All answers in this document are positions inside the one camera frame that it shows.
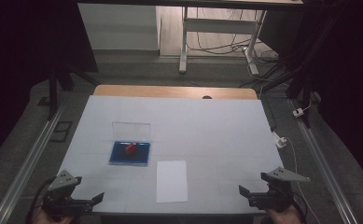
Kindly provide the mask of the black metal stand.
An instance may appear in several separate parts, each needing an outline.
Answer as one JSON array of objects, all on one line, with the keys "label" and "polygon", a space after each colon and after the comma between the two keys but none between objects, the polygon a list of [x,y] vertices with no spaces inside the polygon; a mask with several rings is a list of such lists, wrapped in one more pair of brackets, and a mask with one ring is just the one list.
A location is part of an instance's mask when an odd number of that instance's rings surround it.
[{"label": "black metal stand", "polygon": [[286,90],[286,97],[288,99],[297,98],[303,91],[303,115],[301,118],[307,127],[310,127],[309,108],[311,105],[313,61],[347,1],[303,0],[304,5],[295,11],[302,12],[303,19],[310,21],[310,23],[304,23],[301,26],[304,36],[300,38],[300,44],[290,55],[284,57],[285,62],[292,67],[292,70],[262,88],[262,91],[266,92],[291,80]]}]

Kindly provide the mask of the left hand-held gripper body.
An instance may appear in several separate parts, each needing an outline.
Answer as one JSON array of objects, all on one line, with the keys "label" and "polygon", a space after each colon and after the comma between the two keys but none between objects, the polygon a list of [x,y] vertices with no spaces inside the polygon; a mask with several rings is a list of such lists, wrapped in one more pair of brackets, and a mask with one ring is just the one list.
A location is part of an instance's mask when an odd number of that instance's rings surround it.
[{"label": "left hand-held gripper body", "polygon": [[87,216],[92,211],[91,200],[76,200],[71,197],[81,177],[74,177],[62,170],[49,184],[43,198],[42,209],[51,218]]}]

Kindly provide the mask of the aluminium rail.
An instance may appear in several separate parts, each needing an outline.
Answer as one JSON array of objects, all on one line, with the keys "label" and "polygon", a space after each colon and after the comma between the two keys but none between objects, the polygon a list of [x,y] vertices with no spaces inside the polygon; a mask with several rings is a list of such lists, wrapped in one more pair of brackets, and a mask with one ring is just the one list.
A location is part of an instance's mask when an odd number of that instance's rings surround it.
[{"label": "aluminium rail", "polygon": [[316,167],[326,184],[327,190],[340,214],[342,222],[344,224],[358,224],[356,215],[346,199],[345,193],[338,183],[335,174],[329,166],[328,160],[323,153],[323,148],[320,146],[314,134],[314,130],[308,128],[301,117],[295,117],[294,115],[291,115],[291,117],[297,122],[303,139],[312,154]]},{"label": "aluminium rail", "polygon": [[69,93],[65,93],[59,100],[58,110],[51,120],[47,120],[44,128],[40,131],[21,168],[15,175],[5,197],[0,202],[0,224],[7,224],[19,198],[21,197],[28,180],[30,179],[55,126],[61,117],[65,105],[68,103]]}]

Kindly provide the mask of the person's left hand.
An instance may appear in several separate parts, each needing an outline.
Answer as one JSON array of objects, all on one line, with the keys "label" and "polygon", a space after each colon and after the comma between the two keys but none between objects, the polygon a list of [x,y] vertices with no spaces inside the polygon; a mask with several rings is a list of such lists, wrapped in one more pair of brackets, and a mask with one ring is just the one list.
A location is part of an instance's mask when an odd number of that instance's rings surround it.
[{"label": "person's left hand", "polygon": [[62,217],[59,221],[55,221],[44,210],[38,208],[32,217],[32,224],[71,224],[73,217]]}]

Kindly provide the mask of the white plug adapter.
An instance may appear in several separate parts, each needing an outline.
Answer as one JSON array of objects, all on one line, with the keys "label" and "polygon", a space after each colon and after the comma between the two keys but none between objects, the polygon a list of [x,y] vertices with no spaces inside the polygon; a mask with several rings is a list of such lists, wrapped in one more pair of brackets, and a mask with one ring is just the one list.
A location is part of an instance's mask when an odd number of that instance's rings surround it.
[{"label": "white plug adapter", "polygon": [[278,148],[286,146],[286,139],[284,137],[280,137],[276,132],[272,132],[272,135],[274,143]]}]

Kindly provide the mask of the grey panel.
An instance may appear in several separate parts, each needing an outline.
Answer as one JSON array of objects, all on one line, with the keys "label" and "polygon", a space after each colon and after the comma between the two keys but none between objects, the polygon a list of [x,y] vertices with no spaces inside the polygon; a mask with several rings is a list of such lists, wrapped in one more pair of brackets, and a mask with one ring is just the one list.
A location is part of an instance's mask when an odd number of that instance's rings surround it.
[{"label": "grey panel", "polygon": [[78,4],[93,49],[158,50],[157,8]]}]

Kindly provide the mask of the wooden table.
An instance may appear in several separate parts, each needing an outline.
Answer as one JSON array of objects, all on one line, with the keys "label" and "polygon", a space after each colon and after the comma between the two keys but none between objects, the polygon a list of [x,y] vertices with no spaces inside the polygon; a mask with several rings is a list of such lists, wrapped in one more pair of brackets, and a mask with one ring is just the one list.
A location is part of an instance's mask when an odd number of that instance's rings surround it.
[{"label": "wooden table", "polygon": [[138,85],[99,85],[95,96],[164,97],[193,99],[235,99],[257,100],[252,89],[209,88],[209,87],[171,87]]}]

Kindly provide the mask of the black tripod stand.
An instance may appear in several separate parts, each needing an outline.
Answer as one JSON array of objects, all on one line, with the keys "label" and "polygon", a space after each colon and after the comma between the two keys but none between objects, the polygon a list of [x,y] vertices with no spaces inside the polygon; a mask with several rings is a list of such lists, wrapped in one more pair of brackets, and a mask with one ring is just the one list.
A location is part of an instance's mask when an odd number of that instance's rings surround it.
[{"label": "black tripod stand", "polygon": [[74,89],[75,84],[71,78],[72,74],[76,74],[78,77],[81,77],[95,87],[100,85],[98,80],[70,63],[54,65],[52,71],[49,73],[48,120],[52,120],[58,110],[57,84],[60,84],[64,91],[72,91]]}]

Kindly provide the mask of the blue ink pad case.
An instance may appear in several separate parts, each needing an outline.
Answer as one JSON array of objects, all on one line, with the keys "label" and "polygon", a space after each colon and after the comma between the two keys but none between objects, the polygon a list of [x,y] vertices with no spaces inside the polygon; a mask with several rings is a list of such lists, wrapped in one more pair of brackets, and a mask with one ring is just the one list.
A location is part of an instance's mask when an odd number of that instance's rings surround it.
[{"label": "blue ink pad case", "polygon": [[[149,123],[120,122],[112,123],[114,145],[109,159],[110,164],[147,166],[149,161],[151,132]],[[136,144],[136,152],[127,155],[125,147]]]}]

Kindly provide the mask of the white-legged desk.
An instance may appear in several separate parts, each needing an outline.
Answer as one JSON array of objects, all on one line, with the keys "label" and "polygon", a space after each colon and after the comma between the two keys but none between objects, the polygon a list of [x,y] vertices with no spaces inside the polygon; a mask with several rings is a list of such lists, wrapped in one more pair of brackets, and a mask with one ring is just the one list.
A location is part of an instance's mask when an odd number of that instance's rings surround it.
[{"label": "white-legged desk", "polygon": [[[253,74],[258,72],[253,63],[254,49],[262,21],[267,10],[302,11],[303,0],[77,0],[85,4],[110,4],[132,6],[182,7],[182,44],[180,51],[179,73],[187,72],[187,34],[188,32],[243,34],[251,35],[251,41],[244,50],[244,56]],[[190,7],[255,9],[261,13],[255,21],[227,21],[217,19],[192,19],[188,17]]]}]

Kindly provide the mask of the person's right hand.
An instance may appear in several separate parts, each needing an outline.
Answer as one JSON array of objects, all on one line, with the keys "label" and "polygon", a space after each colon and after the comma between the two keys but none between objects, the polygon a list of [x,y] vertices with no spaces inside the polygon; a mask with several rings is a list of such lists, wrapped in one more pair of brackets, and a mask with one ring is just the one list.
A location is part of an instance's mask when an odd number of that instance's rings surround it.
[{"label": "person's right hand", "polygon": [[266,209],[265,212],[270,216],[273,224],[302,224],[297,209],[292,205],[281,213],[273,209]]}]

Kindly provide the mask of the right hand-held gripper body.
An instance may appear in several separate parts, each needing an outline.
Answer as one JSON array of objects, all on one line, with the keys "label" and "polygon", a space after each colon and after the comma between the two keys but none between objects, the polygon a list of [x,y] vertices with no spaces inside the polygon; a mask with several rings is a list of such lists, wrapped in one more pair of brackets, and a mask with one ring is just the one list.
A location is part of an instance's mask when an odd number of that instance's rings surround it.
[{"label": "right hand-held gripper body", "polygon": [[273,209],[279,213],[296,203],[291,183],[311,181],[309,177],[291,172],[283,167],[277,167],[269,173],[260,175],[261,179],[267,182],[269,189],[267,192],[249,192],[249,205],[259,210]]}]

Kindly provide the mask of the small white connector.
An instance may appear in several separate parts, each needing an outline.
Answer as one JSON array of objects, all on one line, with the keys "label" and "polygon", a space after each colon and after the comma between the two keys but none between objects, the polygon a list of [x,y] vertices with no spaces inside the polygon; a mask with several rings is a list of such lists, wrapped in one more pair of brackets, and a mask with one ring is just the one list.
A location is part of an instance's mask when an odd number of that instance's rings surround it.
[{"label": "small white connector", "polygon": [[297,108],[293,111],[293,115],[295,118],[301,117],[305,111],[307,111],[310,108],[310,106],[308,105],[305,108]]}]

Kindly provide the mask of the white paper sheet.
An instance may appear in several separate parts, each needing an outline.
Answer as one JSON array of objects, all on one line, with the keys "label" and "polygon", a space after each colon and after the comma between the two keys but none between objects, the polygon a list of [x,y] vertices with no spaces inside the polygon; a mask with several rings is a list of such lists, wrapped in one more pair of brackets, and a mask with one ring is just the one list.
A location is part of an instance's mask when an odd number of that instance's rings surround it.
[{"label": "white paper sheet", "polygon": [[185,161],[157,163],[157,203],[183,203],[188,200],[187,164]]}]

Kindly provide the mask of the dark curtain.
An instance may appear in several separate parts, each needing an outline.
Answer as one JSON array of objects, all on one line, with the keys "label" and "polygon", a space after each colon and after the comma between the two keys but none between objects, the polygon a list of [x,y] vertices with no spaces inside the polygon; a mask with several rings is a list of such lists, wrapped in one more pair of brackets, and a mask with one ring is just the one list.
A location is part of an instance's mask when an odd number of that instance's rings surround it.
[{"label": "dark curtain", "polygon": [[317,52],[318,111],[363,170],[363,0],[348,0]]},{"label": "dark curtain", "polygon": [[95,72],[78,0],[0,0],[0,146],[54,68]]}]

